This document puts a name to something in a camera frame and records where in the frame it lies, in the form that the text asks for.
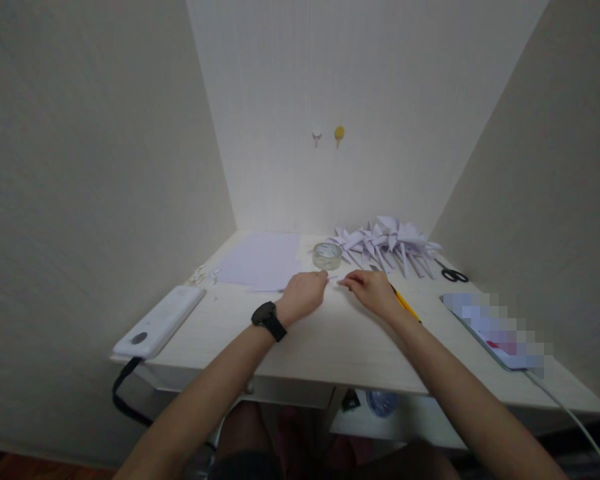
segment wall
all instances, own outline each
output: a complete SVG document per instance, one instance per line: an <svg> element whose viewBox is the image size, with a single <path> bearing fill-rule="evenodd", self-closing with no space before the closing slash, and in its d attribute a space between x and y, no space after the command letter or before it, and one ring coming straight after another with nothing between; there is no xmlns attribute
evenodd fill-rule
<svg viewBox="0 0 600 480"><path fill-rule="evenodd" d="M548 6L432 238L600 395L600 1Z"/></svg>
<svg viewBox="0 0 600 480"><path fill-rule="evenodd" d="M187 0L238 228L430 233L545 4Z"/></svg>
<svg viewBox="0 0 600 480"><path fill-rule="evenodd" d="M122 462L111 348L234 230L184 3L0 2L1 448Z"/></svg>

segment black cable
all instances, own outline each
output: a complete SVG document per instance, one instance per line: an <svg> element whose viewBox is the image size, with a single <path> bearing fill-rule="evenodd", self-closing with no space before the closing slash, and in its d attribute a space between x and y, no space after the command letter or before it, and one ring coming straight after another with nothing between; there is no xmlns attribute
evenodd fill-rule
<svg viewBox="0 0 600 480"><path fill-rule="evenodd" d="M120 388L120 385L122 385L122 382L124 382L125 378L127 378L128 376L130 376L130 374L132 374L132 372L135 370L135 368L138 365L140 365L140 363L142 363L143 360L144 360L144 358L141 358L141 357L134 357L131 360L129 360L128 364L126 364L122 368L122 370L120 370L120 375L118 375L118 378L116 378L115 382L113 382L113 388L112 388L111 392L113 394L114 406L123 415L127 416L128 418L130 418L132 420L136 420L136 422L141 423L145 427L150 427L153 424L153 420L144 416L142 413L138 412L138 410L135 410L135 409L131 408L130 406L128 406L127 402L125 402L124 400L122 400L122 398L120 398L120 396L118 396L118 388ZM206 441L205 445L208 446L215 453L216 448L215 448L214 444Z"/></svg>

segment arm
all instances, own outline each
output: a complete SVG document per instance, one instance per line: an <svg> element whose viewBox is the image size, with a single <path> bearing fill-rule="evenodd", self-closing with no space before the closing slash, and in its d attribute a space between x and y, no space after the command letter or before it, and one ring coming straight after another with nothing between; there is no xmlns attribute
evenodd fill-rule
<svg viewBox="0 0 600 480"><path fill-rule="evenodd" d="M284 328L322 304L327 272L294 276L275 304ZM248 326L162 412L140 438L115 480L171 479L220 423L275 340Z"/></svg>
<svg viewBox="0 0 600 480"><path fill-rule="evenodd" d="M567 478L482 382L400 306L386 274L357 270L341 285L396 332L404 343L405 355L456 432L496 478Z"/></svg>

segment stack of paper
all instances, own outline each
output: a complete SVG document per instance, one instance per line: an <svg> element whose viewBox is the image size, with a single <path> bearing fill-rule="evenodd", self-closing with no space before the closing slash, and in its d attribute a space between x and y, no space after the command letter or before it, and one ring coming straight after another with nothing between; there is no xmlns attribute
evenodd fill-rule
<svg viewBox="0 0 600 480"><path fill-rule="evenodd" d="M364 269L369 260L374 260L385 272L401 269L405 277L410 265L418 277L424 278L422 269L434 278L428 260L433 259L432 251L442 249L437 243L427 241L414 224L393 217L378 217L373 227L368 223L366 229L352 233L336 228L335 236L327 241L340 245L343 260L352 265Z"/></svg>
<svg viewBox="0 0 600 480"><path fill-rule="evenodd" d="M251 291L284 290L300 271L299 245L300 235L252 232L222 259L218 281L247 285Z"/></svg>

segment tape roll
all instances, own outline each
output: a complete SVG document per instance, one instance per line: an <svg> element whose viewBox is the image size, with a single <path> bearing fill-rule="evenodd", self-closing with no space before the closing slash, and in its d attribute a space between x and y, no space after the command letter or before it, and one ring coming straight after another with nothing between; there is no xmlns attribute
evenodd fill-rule
<svg viewBox="0 0 600 480"><path fill-rule="evenodd" d="M313 264L320 270L336 270L342 261L342 249L334 243L318 243L313 248Z"/></svg>

